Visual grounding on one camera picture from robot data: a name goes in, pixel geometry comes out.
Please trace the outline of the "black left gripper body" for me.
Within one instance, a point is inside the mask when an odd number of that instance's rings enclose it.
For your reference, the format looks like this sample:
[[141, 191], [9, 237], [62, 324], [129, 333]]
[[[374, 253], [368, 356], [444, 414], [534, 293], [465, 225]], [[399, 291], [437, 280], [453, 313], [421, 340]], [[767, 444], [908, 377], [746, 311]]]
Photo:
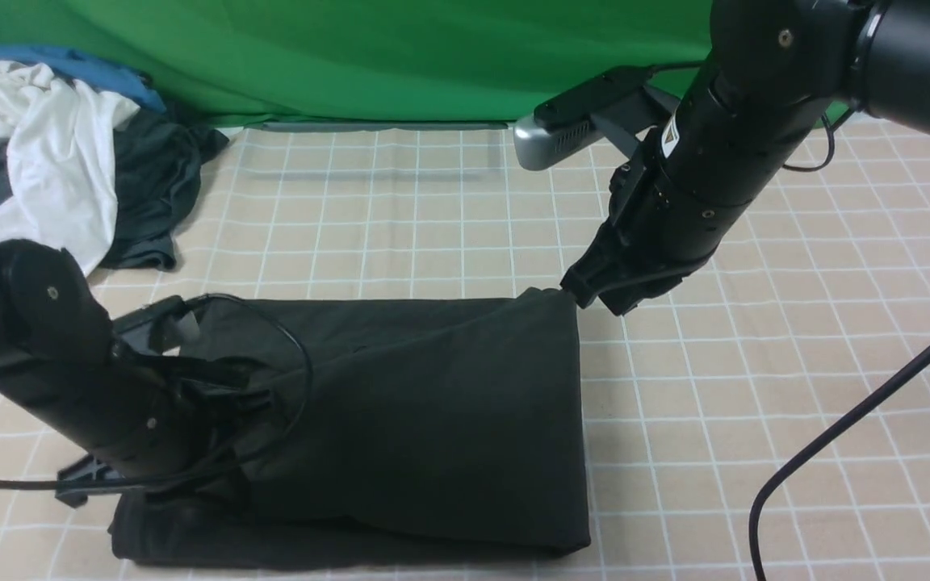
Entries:
[[243, 454], [237, 447], [276, 419], [274, 392], [250, 382], [250, 371], [261, 368], [247, 357], [170, 362], [143, 424], [121, 445], [58, 471], [55, 499], [80, 508], [94, 495], [136, 493], [163, 503], [203, 491], [239, 494], [244, 467], [268, 449]]

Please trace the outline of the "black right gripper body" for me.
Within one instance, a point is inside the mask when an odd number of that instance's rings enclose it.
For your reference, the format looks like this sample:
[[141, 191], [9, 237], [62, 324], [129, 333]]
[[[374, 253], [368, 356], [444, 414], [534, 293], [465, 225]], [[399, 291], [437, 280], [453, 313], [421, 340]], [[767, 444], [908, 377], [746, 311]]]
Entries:
[[646, 163], [628, 161], [610, 178], [605, 221], [560, 286], [580, 308], [601, 301], [624, 316], [679, 286], [715, 250], [714, 210], [698, 208]]

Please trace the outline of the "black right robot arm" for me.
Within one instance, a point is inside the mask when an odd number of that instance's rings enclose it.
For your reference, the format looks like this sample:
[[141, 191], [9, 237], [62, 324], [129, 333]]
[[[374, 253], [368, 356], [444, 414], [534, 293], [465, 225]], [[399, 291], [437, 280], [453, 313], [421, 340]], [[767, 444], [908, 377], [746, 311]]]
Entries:
[[561, 281], [580, 307], [622, 316], [701, 269], [834, 102], [930, 136], [930, 1], [715, 1], [710, 43], [610, 180]]

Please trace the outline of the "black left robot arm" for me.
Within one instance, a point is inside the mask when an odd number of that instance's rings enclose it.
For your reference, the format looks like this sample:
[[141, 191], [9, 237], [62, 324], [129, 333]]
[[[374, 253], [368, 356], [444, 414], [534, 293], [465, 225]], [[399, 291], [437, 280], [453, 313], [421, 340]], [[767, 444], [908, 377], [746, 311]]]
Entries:
[[0, 395], [86, 452], [55, 479], [0, 490], [54, 491], [76, 508], [236, 482], [259, 457], [237, 444], [278, 400], [235, 364], [169, 355], [199, 334], [197, 305], [174, 295], [112, 320], [70, 253], [0, 243]]

